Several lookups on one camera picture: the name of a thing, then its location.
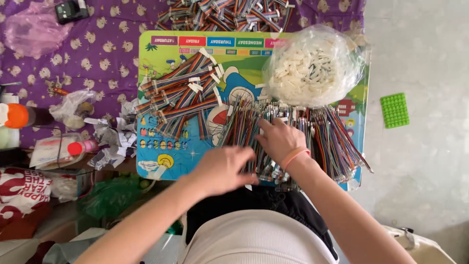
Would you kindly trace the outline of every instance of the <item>white ribbed top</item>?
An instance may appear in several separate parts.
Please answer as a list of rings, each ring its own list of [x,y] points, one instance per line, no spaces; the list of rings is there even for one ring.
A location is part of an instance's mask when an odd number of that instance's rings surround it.
[[[300,222],[270,210],[242,210],[203,224],[179,264],[336,264]]]

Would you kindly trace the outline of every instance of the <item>white floor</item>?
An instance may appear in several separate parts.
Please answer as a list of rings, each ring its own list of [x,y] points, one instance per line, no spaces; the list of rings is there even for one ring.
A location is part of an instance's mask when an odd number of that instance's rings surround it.
[[[368,0],[373,43],[364,152],[351,192],[380,223],[469,260],[469,0]],[[410,125],[385,129],[379,99],[405,93]]]

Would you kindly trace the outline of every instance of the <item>green silicone mold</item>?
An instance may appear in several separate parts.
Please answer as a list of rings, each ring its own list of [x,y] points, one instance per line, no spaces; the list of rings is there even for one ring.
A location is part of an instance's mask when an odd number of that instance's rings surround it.
[[[407,113],[406,95],[404,93],[383,96],[380,101],[385,128],[395,128],[410,123]]]

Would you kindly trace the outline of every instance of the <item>purple patterned cloth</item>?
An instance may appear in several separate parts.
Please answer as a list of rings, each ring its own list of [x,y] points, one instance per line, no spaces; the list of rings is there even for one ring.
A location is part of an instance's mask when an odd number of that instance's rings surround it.
[[[0,32],[5,31],[5,19],[28,8],[30,2],[0,0]],[[68,92],[89,87],[100,93],[91,117],[115,120],[120,103],[137,96],[138,38],[142,32],[153,30],[158,13],[168,5],[166,0],[86,3],[91,17],[75,23],[58,50],[39,58],[23,57],[5,47],[5,36],[0,34],[0,84],[21,81],[22,85],[8,86],[6,92],[19,95],[21,104],[48,108],[60,103],[61,97],[50,96],[45,81],[57,81],[58,77]],[[364,0],[292,0],[290,4],[296,8],[288,32],[315,23],[342,32],[362,28]],[[52,136],[54,126],[65,131],[59,123],[21,129],[21,147],[31,148],[35,140]],[[94,129],[86,125],[78,132],[89,138]]]

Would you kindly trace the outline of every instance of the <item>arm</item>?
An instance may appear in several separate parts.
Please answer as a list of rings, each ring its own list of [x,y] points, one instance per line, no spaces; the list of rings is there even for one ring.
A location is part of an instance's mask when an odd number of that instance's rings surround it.
[[[279,118],[259,122],[264,136],[257,140],[277,163],[293,149],[306,147],[304,134]],[[286,167],[318,212],[351,263],[415,264],[406,250],[350,195],[302,153]]]
[[[168,227],[198,201],[257,183],[255,176],[238,174],[253,157],[250,148],[208,151],[193,172],[125,218],[83,252],[75,264],[138,263]]]

